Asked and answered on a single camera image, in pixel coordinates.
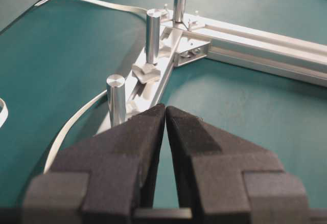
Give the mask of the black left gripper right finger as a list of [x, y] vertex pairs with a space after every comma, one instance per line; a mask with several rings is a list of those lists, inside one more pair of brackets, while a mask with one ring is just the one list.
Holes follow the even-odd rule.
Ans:
[[166, 123], [178, 201], [196, 223], [308, 223], [302, 182], [278, 156], [169, 106]]

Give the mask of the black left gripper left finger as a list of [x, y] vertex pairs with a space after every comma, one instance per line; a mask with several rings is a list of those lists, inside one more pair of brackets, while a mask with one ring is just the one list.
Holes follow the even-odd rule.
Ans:
[[131, 223], [153, 204], [165, 106], [58, 152], [47, 173], [31, 181], [23, 223]]

